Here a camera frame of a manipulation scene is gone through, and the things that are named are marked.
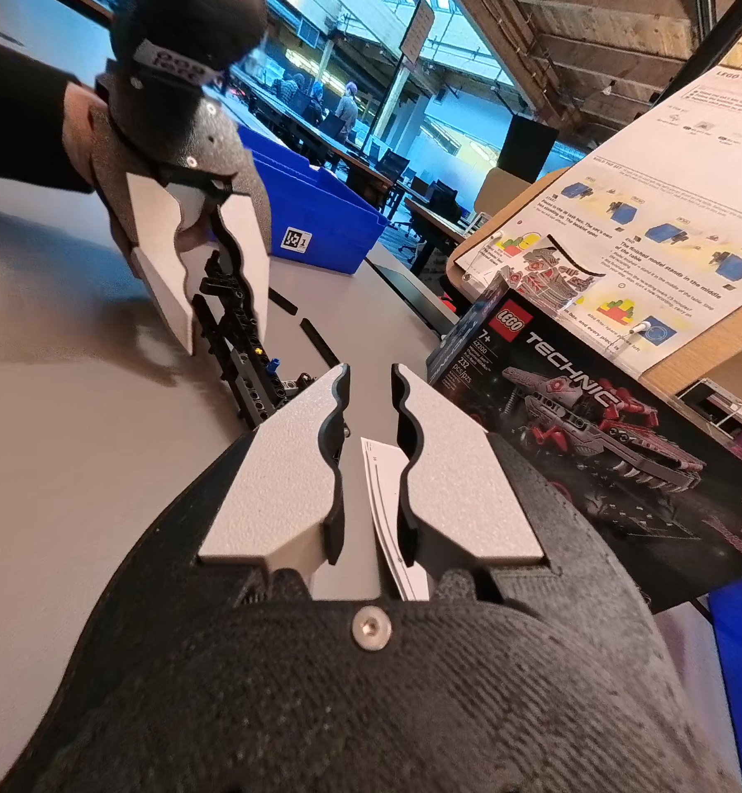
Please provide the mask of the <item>black pole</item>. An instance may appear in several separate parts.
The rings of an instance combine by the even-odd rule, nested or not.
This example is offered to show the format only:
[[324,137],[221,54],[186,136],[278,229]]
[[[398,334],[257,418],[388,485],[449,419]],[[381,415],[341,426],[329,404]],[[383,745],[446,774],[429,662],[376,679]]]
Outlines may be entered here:
[[731,48],[742,38],[742,1],[734,1],[723,17],[701,41],[699,47],[675,74],[652,106],[687,87],[699,76],[721,62]]

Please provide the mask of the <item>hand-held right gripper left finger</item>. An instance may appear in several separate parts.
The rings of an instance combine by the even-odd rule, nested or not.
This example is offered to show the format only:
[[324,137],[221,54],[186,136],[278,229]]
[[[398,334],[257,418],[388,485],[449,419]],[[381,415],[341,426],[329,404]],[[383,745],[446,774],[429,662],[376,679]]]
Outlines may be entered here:
[[260,425],[198,550],[209,572],[296,573],[313,596],[315,575],[343,549],[339,462],[350,367],[338,364]]

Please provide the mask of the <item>long black toy beam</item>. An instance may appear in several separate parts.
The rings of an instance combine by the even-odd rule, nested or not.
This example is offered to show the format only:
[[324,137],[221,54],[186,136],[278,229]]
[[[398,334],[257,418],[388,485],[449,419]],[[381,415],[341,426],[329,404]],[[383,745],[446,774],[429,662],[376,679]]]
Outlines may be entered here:
[[339,357],[332,351],[323,336],[317,331],[316,327],[309,319],[303,318],[300,321],[300,328],[329,369],[341,363]]

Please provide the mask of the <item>grey black toy brick model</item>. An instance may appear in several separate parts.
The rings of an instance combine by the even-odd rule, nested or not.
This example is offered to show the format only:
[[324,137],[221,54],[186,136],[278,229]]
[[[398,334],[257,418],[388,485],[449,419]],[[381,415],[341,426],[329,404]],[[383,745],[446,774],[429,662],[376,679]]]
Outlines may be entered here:
[[240,284],[224,269],[221,255],[211,253],[205,264],[200,292],[193,309],[201,335],[208,342],[238,405],[240,417],[254,433],[276,412],[306,391],[316,379],[303,373],[295,381],[281,380],[266,372],[272,359],[257,338],[254,321],[244,311]]

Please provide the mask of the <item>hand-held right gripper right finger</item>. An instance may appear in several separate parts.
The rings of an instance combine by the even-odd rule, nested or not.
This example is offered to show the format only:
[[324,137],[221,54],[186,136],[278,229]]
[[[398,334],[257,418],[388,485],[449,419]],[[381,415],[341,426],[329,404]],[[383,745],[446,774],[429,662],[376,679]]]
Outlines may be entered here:
[[545,552],[485,429],[411,369],[393,364],[400,474],[397,542],[403,563],[437,582],[540,565]]

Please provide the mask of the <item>black office chair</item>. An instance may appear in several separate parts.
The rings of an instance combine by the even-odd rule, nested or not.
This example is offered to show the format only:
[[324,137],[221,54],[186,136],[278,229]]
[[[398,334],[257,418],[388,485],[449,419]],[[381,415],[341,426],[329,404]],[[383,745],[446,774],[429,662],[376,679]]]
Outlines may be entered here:
[[395,184],[401,179],[409,167],[409,164],[409,159],[402,155],[396,154],[391,148],[388,148],[385,153],[377,160],[374,168],[391,184]]
[[426,194],[427,208],[436,215],[451,223],[458,223],[462,216],[462,208],[456,201],[457,191],[448,187],[440,180],[434,181]]

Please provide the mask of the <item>long wooden table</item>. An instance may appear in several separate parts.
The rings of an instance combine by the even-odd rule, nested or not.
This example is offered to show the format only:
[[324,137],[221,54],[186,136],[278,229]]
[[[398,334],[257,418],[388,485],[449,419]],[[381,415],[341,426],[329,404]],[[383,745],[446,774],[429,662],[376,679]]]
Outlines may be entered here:
[[396,179],[378,171],[368,159],[352,147],[337,142],[320,128],[308,123],[287,104],[255,79],[242,71],[231,70],[232,76],[254,97],[254,107],[262,107],[263,114],[272,120],[275,129],[283,132],[285,142],[301,144],[301,153],[309,162],[323,164],[333,159],[344,162],[348,169],[346,184],[368,203],[381,208],[391,191],[398,190]]
[[404,204],[409,209],[413,226],[423,241],[423,248],[416,254],[410,270],[413,276],[420,278],[437,249],[450,254],[460,243],[465,242],[465,235],[455,223],[436,214],[424,204],[410,198],[405,198]]

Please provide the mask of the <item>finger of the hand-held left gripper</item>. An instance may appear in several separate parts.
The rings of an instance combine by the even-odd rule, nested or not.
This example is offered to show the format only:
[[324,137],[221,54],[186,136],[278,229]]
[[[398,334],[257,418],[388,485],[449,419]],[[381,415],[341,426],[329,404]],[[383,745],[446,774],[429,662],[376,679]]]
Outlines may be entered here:
[[194,312],[186,292],[187,269],[175,246],[181,207],[153,178],[127,173],[137,241],[131,262],[138,267],[168,330],[188,355],[194,354]]
[[269,253],[251,198],[231,194],[213,211],[213,232],[227,254],[228,272],[243,292],[244,311],[266,341],[269,306]]

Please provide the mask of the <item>person's left hand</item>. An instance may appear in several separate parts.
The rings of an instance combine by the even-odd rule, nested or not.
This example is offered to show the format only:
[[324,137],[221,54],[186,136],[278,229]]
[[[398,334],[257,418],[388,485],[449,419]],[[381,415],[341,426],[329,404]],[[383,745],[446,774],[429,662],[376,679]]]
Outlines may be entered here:
[[108,105],[93,90],[67,82],[62,105],[62,145],[68,160],[89,187],[96,188],[91,157],[94,114],[108,114]]

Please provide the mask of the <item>black flat panel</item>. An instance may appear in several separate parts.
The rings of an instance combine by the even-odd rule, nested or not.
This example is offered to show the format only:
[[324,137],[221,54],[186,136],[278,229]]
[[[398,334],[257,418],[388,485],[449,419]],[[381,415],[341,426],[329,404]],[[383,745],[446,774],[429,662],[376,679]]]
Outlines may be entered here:
[[496,166],[526,183],[535,183],[557,137],[558,131],[553,127],[514,115]]

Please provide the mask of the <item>dark grey flat panel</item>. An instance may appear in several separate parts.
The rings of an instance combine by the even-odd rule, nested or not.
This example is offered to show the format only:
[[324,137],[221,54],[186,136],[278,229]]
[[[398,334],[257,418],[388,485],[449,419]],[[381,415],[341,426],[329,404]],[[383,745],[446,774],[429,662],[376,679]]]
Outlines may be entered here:
[[365,261],[440,340],[452,330],[455,314],[408,270],[375,263],[368,257]]

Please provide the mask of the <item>white instruction booklet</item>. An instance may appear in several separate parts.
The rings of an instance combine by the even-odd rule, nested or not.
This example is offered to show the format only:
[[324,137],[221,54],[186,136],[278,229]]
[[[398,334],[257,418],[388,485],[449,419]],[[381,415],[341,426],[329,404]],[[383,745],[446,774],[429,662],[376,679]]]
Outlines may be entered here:
[[404,562],[398,540],[400,479],[407,456],[396,445],[372,439],[361,438],[361,448],[376,540],[386,570],[402,600],[427,601],[430,591],[426,571],[417,563],[408,566]]

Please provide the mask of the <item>clear acrylic holder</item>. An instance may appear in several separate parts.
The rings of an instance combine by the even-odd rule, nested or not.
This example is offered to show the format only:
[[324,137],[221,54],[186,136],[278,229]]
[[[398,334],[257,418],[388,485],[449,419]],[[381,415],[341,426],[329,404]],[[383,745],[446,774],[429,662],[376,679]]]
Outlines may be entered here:
[[717,429],[732,437],[742,432],[742,399],[711,379],[701,378],[676,396]]

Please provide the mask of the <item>black toy set box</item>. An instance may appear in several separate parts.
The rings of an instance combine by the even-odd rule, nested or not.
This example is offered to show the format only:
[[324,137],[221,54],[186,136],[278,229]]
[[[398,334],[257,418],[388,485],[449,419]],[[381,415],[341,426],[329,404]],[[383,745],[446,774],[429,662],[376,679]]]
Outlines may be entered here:
[[500,275],[427,382],[592,524],[653,612],[742,580],[742,458]]

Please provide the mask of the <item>grey desk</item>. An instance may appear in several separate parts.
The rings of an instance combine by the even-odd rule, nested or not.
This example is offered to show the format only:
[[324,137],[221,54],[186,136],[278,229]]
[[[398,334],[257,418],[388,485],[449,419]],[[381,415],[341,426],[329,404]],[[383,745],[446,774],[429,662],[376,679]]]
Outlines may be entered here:
[[[0,43],[92,85],[106,31],[57,2],[0,2]],[[343,276],[273,259],[268,349],[287,377],[350,365],[346,538],[319,599],[382,584],[361,438],[394,443],[390,367],[437,338],[368,263]],[[0,781],[59,687],[88,617],[142,533],[244,431],[215,362],[188,357],[109,233],[96,195],[0,180]]]

